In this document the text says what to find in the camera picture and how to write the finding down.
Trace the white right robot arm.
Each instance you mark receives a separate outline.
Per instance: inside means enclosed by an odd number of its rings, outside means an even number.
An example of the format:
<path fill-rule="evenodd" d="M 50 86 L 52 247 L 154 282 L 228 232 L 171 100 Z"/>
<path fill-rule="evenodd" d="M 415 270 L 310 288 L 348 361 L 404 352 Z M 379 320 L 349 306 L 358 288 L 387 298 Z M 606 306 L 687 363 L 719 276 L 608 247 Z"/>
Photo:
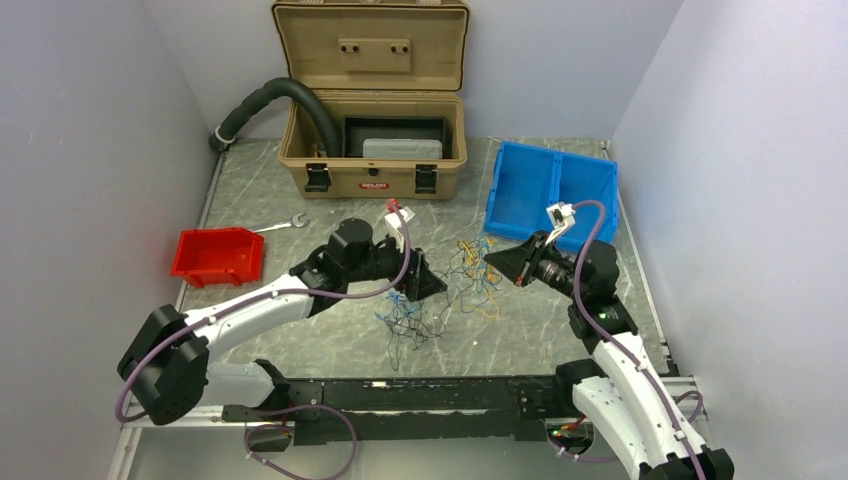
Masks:
<path fill-rule="evenodd" d="M 585 243 L 574 258 L 543 231 L 523 244 L 485 255 L 519 287 L 538 280 L 567 296 L 569 324 L 589 356 L 559 365 L 551 401 L 580 413 L 607 441 L 632 479 L 730 479 L 735 467 L 680 410 L 650 362 L 638 327 L 616 293 L 615 248 Z"/>

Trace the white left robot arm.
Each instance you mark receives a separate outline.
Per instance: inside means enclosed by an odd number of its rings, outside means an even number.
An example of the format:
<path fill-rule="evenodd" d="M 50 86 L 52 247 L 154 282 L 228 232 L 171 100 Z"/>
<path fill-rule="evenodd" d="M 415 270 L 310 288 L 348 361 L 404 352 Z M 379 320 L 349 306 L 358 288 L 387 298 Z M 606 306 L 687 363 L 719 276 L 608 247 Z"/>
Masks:
<path fill-rule="evenodd" d="M 365 220 L 343 220 L 326 244 L 273 282 L 205 308 L 152 311 L 118 363 L 123 381 L 114 415 L 122 423 L 148 417 L 161 426 L 200 406 L 239 406 L 264 420 L 290 406 L 290 384 L 269 361 L 219 362 L 227 351 L 273 328 L 314 317 L 352 293 L 358 282 L 384 281 L 409 301 L 446 291 L 422 249 L 411 245 L 404 210 L 384 218 L 389 234 L 374 241 Z"/>

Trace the blue bin left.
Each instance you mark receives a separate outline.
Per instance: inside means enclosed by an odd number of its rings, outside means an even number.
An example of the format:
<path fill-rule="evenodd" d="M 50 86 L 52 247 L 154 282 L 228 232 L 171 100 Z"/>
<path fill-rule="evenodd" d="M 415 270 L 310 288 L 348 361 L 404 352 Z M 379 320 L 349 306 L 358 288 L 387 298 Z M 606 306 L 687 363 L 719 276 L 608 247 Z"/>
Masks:
<path fill-rule="evenodd" d="M 564 153 L 505 141 L 495 158 L 483 230 L 513 240 L 525 240 L 549 230 L 546 209 L 558 201 Z"/>

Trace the blue bin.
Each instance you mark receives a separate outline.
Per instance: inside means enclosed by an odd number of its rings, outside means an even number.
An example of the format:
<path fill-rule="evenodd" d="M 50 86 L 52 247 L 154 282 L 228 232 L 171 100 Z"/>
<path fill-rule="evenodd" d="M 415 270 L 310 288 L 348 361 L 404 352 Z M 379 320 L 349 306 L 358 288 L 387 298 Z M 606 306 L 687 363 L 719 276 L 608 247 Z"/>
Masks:
<path fill-rule="evenodd" d="M 549 230 L 546 209 L 558 201 L 564 153 L 505 141 L 495 158 L 483 230 L 513 240 L 525 240 Z"/>
<path fill-rule="evenodd" d="M 596 240 L 612 243 L 618 227 L 618 165 L 603 159 L 564 153 L 558 200 L 572 205 L 585 200 L 603 204 L 604 222 L 597 232 Z M 575 225 L 557 240 L 557 247 L 569 253 L 577 253 L 597 218 L 596 207 L 579 208 L 575 215 Z"/>

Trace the blue bin right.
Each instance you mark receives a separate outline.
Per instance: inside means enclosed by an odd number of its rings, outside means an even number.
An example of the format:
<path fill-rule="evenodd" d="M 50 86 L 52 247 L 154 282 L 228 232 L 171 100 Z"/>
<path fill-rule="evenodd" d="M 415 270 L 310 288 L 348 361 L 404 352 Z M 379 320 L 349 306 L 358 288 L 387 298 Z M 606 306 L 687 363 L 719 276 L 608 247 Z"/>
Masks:
<path fill-rule="evenodd" d="M 618 165 L 603 159 L 564 153 L 558 200 L 572 205 L 585 200 L 603 204 L 604 222 L 597 232 L 596 240 L 612 243 L 618 227 Z M 557 240 L 557 247 L 569 253 L 577 253 L 597 218 L 596 207 L 579 208 L 575 215 L 575 225 Z"/>

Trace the grey plastic box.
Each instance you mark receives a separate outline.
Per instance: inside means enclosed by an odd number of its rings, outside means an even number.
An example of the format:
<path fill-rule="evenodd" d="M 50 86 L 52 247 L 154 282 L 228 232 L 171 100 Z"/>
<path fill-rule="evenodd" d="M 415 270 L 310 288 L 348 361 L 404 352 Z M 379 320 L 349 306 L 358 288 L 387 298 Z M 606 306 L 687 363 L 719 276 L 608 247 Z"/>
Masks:
<path fill-rule="evenodd" d="M 433 139 L 379 139 L 363 141 L 363 158 L 441 159 L 443 145 Z"/>

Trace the silver wrench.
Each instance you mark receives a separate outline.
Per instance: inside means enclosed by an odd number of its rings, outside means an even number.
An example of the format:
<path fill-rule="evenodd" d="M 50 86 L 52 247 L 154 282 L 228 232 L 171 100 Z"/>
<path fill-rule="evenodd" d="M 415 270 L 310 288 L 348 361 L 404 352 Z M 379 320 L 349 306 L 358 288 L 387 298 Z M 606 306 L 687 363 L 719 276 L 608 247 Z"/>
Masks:
<path fill-rule="evenodd" d="M 303 228 L 310 223 L 307 215 L 303 212 L 293 215 L 291 218 L 275 223 L 273 225 L 252 229 L 253 233 L 264 233 L 270 232 L 274 230 L 286 229 L 286 228 Z"/>

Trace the black tray in case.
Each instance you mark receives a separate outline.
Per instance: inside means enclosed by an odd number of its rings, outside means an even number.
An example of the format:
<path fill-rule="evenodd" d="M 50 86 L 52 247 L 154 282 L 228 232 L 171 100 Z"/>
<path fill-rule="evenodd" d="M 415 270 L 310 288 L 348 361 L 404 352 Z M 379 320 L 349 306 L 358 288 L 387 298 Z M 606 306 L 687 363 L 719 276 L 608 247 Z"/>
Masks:
<path fill-rule="evenodd" d="M 446 117 L 345 116 L 343 156 L 361 158 L 367 139 L 439 140 L 443 152 L 451 153 L 453 129 Z"/>

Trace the red bin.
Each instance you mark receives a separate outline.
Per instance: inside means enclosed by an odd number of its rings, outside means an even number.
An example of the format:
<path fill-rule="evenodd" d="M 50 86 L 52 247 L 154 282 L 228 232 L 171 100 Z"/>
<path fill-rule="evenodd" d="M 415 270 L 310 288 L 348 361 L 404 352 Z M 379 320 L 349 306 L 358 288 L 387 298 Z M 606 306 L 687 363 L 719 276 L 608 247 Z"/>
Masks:
<path fill-rule="evenodd" d="M 170 274 L 194 288 L 258 281 L 265 239 L 242 227 L 184 230 Z"/>

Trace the tan tool case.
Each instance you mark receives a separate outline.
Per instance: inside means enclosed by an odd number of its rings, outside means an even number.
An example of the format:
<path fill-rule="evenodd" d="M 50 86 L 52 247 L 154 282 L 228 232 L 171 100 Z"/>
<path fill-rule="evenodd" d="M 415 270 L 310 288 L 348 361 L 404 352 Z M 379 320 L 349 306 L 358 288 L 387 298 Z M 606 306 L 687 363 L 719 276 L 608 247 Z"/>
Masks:
<path fill-rule="evenodd" d="M 470 8 L 463 1 L 276 1 L 288 74 L 322 102 L 341 145 L 345 116 L 446 117 L 441 159 L 344 157 L 290 107 L 278 158 L 306 199 L 447 200 L 467 159 L 460 90 Z"/>

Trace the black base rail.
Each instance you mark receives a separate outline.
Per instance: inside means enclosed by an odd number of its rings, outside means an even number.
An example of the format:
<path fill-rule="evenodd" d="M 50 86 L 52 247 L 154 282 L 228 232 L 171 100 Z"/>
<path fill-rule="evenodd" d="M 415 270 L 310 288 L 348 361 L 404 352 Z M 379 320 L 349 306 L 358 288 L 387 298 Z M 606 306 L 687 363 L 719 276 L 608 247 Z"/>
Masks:
<path fill-rule="evenodd" d="M 290 378 L 260 407 L 226 405 L 225 422 L 284 421 L 296 446 L 344 441 L 511 438 L 541 441 L 541 426 L 573 421 L 553 375 Z"/>

